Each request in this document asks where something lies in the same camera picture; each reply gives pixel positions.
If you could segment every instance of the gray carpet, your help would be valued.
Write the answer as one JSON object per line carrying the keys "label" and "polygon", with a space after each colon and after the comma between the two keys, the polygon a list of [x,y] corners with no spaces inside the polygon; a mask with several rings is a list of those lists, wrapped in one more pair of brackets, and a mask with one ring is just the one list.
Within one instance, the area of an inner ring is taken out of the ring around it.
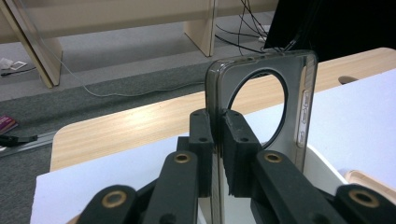
{"label": "gray carpet", "polygon": [[[126,77],[90,85],[88,88],[98,94],[140,94],[173,89],[192,82],[203,82],[209,65],[210,63],[202,63]],[[1,113],[10,115],[20,124],[8,134],[27,136],[57,131],[70,123],[203,90],[204,85],[191,85],[138,97],[98,98],[83,88],[74,88],[0,102],[0,108]],[[0,223],[30,222],[35,178],[50,170],[50,153],[51,146],[44,146],[0,158]]]}

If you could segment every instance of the black cable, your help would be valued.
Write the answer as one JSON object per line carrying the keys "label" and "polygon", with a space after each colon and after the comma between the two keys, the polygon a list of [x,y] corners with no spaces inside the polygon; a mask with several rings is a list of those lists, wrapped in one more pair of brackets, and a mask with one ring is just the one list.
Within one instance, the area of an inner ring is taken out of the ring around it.
{"label": "black cable", "polygon": [[[253,15],[253,12],[252,12],[251,9],[250,9],[250,2],[247,0],[248,6],[247,6],[246,3],[243,2],[243,0],[241,0],[241,3],[244,5],[244,8],[250,13],[251,18],[253,19],[253,23],[254,23],[254,25],[255,25],[255,27],[256,27],[256,29],[257,29],[257,32],[256,32],[256,33],[259,33],[259,35],[260,35],[261,37],[263,37],[262,34],[260,33],[259,29],[257,28],[257,24],[256,24],[256,22],[257,22],[257,23],[260,25],[260,27],[262,28],[263,32],[266,34],[266,36],[268,36],[268,33],[264,30],[264,28],[262,27],[262,25],[260,24],[260,22],[259,22],[259,21],[257,20],[257,18]],[[270,48],[274,49],[276,52],[283,51],[280,47],[273,47],[269,42],[267,42],[267,41],[265,41],[265,42],[266,42],[266,44],[267,44]]]}
{"label": "black cable", "polygon": [[222,38],[222,37],[220,37],[220,36],[218,36],[218,35],[215,35],[215,37],[216,37],[217,39],[219,39],[219,40],[221,40],[221,41],[227,43],[227,44],[236,46],[236,47],[238,47],[238,48],[247,49],[247,50],[250,50],[250,51],[253,51],[253,52],[256,52],[256,53],[262,53],[261,51],[258,51],[258,50],[255,50],[255,49],[250,49],[250,48],[247,48],[247,47],[244,47],[244,46],[240,46],[240,45],[238,46],[237,44],[235,44],[235,43],[233,43],[233,42],[231,42],[231,41],[228,41],[228,40],[226,40],[226,39],[224,39],[224,38]]}
{"label": "black cable", "polygon": [[227,31],[227,30],[224,30],[221,27],[219,27],[217,24],[216,24],[216,27],[218,27],[220,30],[224,31],[225,33],[228,33],[228,34],[231,34],[231,35],[244,35],[244,36],[250,36],[250,37],[259,38],[258,35],[238,34],[238,33],[234,33],[234,32],[231,32],[231,31]]}
{"label": "black cable", "polygon": [[24,73],[24,72],[30,72],[30,71],[35,70],[35,69],[36,69],[36,68],[34,67],[34,68],[30,68],[30,69],[26,69],[26,70],[18,71],[18,72],[3,73],[3,74],[1,74],[1,76],[2,76],[2,77],[7,77],[7,76],[10,76],[10,75],[14,75],[14,74],[19,74],[19,73]]}

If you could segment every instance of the cable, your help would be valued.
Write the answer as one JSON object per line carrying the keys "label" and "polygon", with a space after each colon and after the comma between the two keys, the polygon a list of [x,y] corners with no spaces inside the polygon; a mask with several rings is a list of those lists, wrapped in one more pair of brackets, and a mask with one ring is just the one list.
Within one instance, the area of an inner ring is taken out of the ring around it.
{"label": "cable", "polygon": [[244,47],[244,46],[240,46],[240,45],[238,46],[237,44],[235,44],[235,43],[233,43],[233,42],[231,42],[231,41],[229,41],[229,40],[226,40],[226,39],[224,39],[224,38],[222,38],[222,37],[220,37],[220,36],[218,36],[218,35],[215,35],[215,37],[216,37],[217,39],[219,39],[219,40],[221,40],[221,41],[227,43],[227,44],[236,46],[236,47],[238,47],[238,48],[247,49],[247,50],[250,50],[250,51],[253,51],[253,52],[256,52],[256,53],[262,53],[261,51],[258,51],[258,50],[255,50],[255,49],[250,49],[250,48],[247,48],[247,47]]}
{"label": "cable", "polygon": [[38,32],[37,27],[35,26],[35,23],[32,20],[32,17],[30,16],[30,13],[28,10],[26,10],[26,5],[22,2],[22,0],[19,0],[19,2],[21,3],[23,10],[25,11],[27,17],[29,18],[29,20],[32,22],[34,28],[36,29],[36,34],[38,35],[38,39],[41,41],[41,43],[46,47],[46,49],[52,54],[52,56],[66,69],[66,71],[72,75],[78,82],[79,84],[84,88],[84,90],[96,97],[109,97],[109,96],[123,96],[123,97],[136,97],[136,96],[142,96],[142,95],[146,95],[146,94],[150,94],[156,91],[174,91],[174,90],[178,90],[187,86],[192,86],[192,85],[202,85],[205,84],[204,82],[192,82],[192,83],[188,83],[182,86],[178,86],[178,87],[174,87],[171,89],[163,89],[163,90],[153,90],[153,91],[147,91],[147,92],[143,92],[143,93],[138,93],[138,94],[121,94],[121,93],[109,93],[109,94],[97,94],[94,93],[90,90],[88,90],[87,86],[85,85],[85,83],[79,78],[77,77],[72,71],[70,71],[70,69],[66,66],[66,64],[64,64],[62,62],[62,60],[52,51],[52,49],[50,47],[47,46],[47,44],[44,42],[43,37],[41,36],[41,34]]}
{"label": "cable", "polygon": [[[244,8],[244,10],[242,11],[242,19],[244,19],[244,16],[245,16],[245,8]],[[241,22],[239,23],[239,31],[238,31],[238,49],[239,49],[239,53],[241,54],[241,56],[244,56],[244,54],[242,53],[242,50],[241,50],[241,45],[240,45],[240,42],[239,42],[239,37],[241,36],[240,34],[241,34],[241,29],[242,29],[242,20],[241,20]]]}
{"label": "cable", "polygon": [[[262,27],[262,25],[260,24],[260,22],[257,20],[257,18],[253,15],[253,12],[251,11],[251,9],[250,9],[250,2],[249,2],[249,0],[245,0],[245,1],[247,1],[247,3],[248,3],[248,6],[247,6],[247,4],[246,4],[246,2],[243,2],[243,0],[241,0],[241,3],[244,5],[244,8],[250,13],[250,16],[251,16],[251,19],[253,20],[253,23],[254,23],[254,25],[255,25],[255,27],[256,27],[256,33],[258,33],[261,37],[263,37],[262,36],[262,34],[260,33],[260,31],[259,31],[259,29],[257,28],[257,24],[256,24],[256,22],[260,25],[260,27],[262,28],[262,31],[265,33],[265,35],[266,36],[268,36],[268,33],[264,30],[264,28]],[[274,49],[276,52],[280,52],[280,51],[284,51],[284,50],[282,50],[282,48],[280,48],[280,47],[273,47],[268,41],[266,41],[266,44],[270,47],[270,48],[272,48],[272,49]]]}
{"label": "cable", "polygon": [[1,77],[9,77],[9,76],[11,76],[11,75],[16,75],[16,74],[21,75],[21,74],[23,74],[23,73],[27,73],[27,72],[33,71],[33,70],[35,70],[35,69],[36,69],[36,68],[34,67],[34,68],[30,68],[30,69],[26,69],[26,70],[18,71],[18,72],[2,73],[2,74],[1,74]]}
{"label": "cable", "polygon": [[238,34],[238,33],[234,33],[234,32],[231,32],[231,31],[227,31],[227,30],[224,30],[221,27],[219,27],[217,24],[216,24],[216,27],[218,27],[220,30],[224,31],[225,33],[228,33],[228,34],[231,34],[231,35],[244,35],[244,36],[250,36],[250,37],[259,38],[258,35]]}

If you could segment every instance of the white cable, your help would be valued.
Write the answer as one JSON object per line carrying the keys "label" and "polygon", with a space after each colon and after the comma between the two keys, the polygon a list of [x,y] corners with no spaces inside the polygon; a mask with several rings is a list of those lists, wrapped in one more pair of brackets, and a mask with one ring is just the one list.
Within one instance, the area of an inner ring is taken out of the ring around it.
{"label": "white cable", "polygon": [[66,71],[67,71],[70,75],[72,75],[72,76],[79,82],[79,84],[84,88],[84,90],[85,90],[87,93],[89,93],[89,94],[91,94],[91,95],[93,95],[93,96],[96,96],[96,97],[109,97],[109,96],[136,97],[136,96],[142,96],[142,95],[146,95],[146,94],[149,94],[149,93],[153,93],[153,92],[156,92],[156,91],[174,91],[174,90],[178,90],[178,89],[181,89],[181,88],[184,88],[184,87],[187,87],[187,86],[205,84],[204,82],[192,82],[192,83],[188,83],[188,84],[185,84],[185,85],[182,85],[182,86],[178,86],[178,87],[174,87],[174,88],[171,88],[171,89],[163,89],[163,90],[159,89],[159,90],[147,91],[147,92],[138,93],[138,94],[122,94],[122,93],[115,93],[115,92],[114,92],[114,93],[109,93],[109,94],[98,94],[98,93],[94,93],[94,92],[88,90],[88,88],[87,88],[87,86],[85,85],[85,83],[84,83],[79,77],[77,77],[72,71],[70,71],[70,69],[66,66],[66,64],[64,64],[64,63],[62,62],[62,60],[52,51],[52,49],[51,49],[50,47],[47,46],[47,44],[44,42],[43,37],[41,36],[40,32],[38,32],[38,29],[37,29],[37,27],[35,26],[35,23],[34,23],[34,21],[32,20],[32,17],[30,16],[30,13],[28,12],[28,10],[27,10],[27,8],[26,8],[26,5],[25,5],[21,0],[19,0],[19,2],[21,3],[21,5],[22,5],[22,7],[23,7],[23,10],[25,11],[27,17],[29,18],[29,20],[30,20],[31,23],[33,24],[33,27],[35,28],[36,34],[38,35],[39,40],[41,41],[41,43],[42,43],[42,44],[46,47],[46,49],[52,54],[52,56],[55,57],[55,59],[56,59],[59,63],[61,63],[61,65],[66,69]]}

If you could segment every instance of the circular cutout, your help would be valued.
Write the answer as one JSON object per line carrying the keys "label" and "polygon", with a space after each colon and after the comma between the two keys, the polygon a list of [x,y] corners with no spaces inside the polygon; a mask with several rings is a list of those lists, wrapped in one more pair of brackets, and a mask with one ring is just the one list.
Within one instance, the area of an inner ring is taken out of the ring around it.
{"label": "circular cutout", "polygon": [[282,158],[279,155],[276,155],[275,153],[266,153],[264,155],[264,158],[270,162],[281,162],[282,161]]}
{"label": "circular cutout", "polygon": [[364,189],[352,189],[348,193],[349,197],[363,206],[376,208],[379,206],[379,200],[370,192]]}
{"label": "circular cutout", "polygon": [[184,153],[180,153],[175,156],[175,162],[177,163],[186,163],[190,161],[190,159],[190,156]]}
{"label": "circular cutout", "polygon": [[102,205],[106,208],[113,208],[120,206],[126,201],[126,193],[121,190],[109,192],[103,199]]}
{"label": "circular cutout", "polygon": [[276,75],[262,72],[252,76],[238,90],[231,109],[242,114],[260,114],[259,119],[248,120],[247,124],[261,143],[267,143],[263,146],[266,148],[281,129],[284,106],[272,107],[271,111],[263,109],[282,104],[285,98],[286,93],[280,79]]}

